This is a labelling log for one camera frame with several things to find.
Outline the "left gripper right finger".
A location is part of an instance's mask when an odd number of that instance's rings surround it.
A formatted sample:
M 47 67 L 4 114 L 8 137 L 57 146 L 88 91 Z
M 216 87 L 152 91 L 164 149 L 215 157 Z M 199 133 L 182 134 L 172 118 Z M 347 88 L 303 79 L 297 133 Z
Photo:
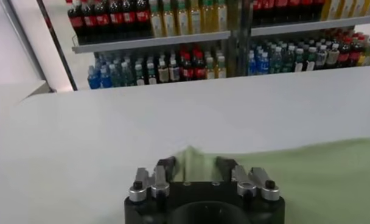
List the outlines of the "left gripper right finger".
M 236 160 L 221 156 L 216 157 L 215 166 L 223 181 L 236 183 L 237 194 L 242 198 L 245 195 L 252 197 L 259 195 L 266 201 L 278 201 L 280 199 L 278 185 L 268 176 L 264 168 L 252 167 L 249 172 L 246 172 L 244 167 L 239 165 Z

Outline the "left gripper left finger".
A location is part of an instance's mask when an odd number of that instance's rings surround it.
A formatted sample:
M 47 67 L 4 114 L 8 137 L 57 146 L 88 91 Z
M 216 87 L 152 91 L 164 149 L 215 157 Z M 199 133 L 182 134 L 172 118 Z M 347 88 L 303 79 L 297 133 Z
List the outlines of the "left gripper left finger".
M 171 156 L 157 162 L 152 176 L 146 168 L 138 168 L 134 182 L 128 190 L 128 199 L 133 203 L 140 203 L 147 199 L 148 194 L 153 198 L 158 198 L 160 195 L 164 198 L 168 197 L 175 166 L 176 158 Z

